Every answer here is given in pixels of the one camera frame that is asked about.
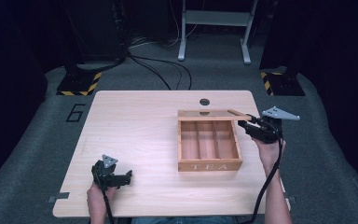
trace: hand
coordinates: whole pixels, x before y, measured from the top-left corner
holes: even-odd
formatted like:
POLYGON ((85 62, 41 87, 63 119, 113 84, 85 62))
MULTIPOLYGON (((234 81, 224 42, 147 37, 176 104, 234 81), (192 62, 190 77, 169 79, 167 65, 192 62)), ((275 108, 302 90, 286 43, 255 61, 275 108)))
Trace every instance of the hand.
MULTIPOLYGON (((115 191, 116 188, 109 188, 105 193, 110 203, 113 200, 115 191)), ((89 206, 91 224, 104 223, 106 217, 106 205, 103 200, 103 193, 94 182, 92 182, 91 187, 87 190, 87 205, 89 206)))
MULTIPOLYGON (((268 175, 269 172, 272 170, 274 163, 279 157, 279 143, 276 141, 272 144, 266 144, 258 139, 252 138, 255 141, 258 147, 258 152, 260 155, 261 163, 263 163, 264 169, 266 170, 266 174, 268 175)), ((286 147, 286 142, 283 141, 282 143, 282 154, 286 147)))

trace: black speaker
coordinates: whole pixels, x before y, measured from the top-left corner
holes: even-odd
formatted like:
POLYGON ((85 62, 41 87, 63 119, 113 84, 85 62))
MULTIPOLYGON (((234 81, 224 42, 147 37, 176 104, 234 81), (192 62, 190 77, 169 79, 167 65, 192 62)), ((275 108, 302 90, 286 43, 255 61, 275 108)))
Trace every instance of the black speaker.
POLYGON ((62 0, 84 62, 126 57, 127 24, 122 0, 62 0))

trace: wooden table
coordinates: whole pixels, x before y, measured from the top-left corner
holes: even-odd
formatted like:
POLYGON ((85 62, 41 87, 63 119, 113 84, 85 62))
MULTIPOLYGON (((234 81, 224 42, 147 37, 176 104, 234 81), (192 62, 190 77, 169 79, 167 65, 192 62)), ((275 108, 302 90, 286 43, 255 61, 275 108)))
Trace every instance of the wooden table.
MULTIPOLYGON (((239 171, 178 172, 179 109, 234 109, 258 117, 249 91, 99 91, 62 183, 68 199, 55 217, 88 217, 91 166, 102 155, 118 159, 116 175, 133 170, 117 191, 115 217, 183 217, 252 214, 265 175, 258 150, 238 125, 239 171), (200 99, 210 100, 201 105, 200 99)), ((265 199, 259 213, 264 213, 265 199)))

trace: yellow black hazard tape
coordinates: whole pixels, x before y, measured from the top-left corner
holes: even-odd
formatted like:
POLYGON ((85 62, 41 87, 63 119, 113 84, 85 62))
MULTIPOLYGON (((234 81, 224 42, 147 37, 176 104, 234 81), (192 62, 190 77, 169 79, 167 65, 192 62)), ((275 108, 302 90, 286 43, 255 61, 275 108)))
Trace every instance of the yellow black hazard tape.
POLYGON ((269 79, 267 77, 267 74, 272 75, 281 75, 282 73, 261 73, 261 78, 263 78, 264 87, 266 88, 268 95, 274 95, 274 92, 272 91, 271 84, 269 83, 269 79))
POLYGON ((57 95, 91 95, 97 87, 98 81, 100 80, 101 73, 95 75, 91 85, 87 91, 57 91, 57 95))

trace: metal stand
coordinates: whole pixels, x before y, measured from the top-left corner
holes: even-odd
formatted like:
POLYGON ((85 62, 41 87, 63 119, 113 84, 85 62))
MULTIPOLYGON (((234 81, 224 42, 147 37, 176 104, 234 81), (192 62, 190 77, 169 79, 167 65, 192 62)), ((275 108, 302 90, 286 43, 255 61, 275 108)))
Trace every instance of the metal stand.
POLYGON ((252 23, 255 16, 255 8, 258 0, 254 0, 250 12, 220 12, 220 11, 196 11, 186 10, 186 0, 183 0, 182 7, 182 39, 179 48, 178 60, 185 59, 186 52, 186 25, 203 24, 203 25, 226 25, 226 26, 243 26, 247 27, 243 39, 241 39, 241 49, 243 61, 245 64, 251 63, 248 50, 248 39, 252 23))

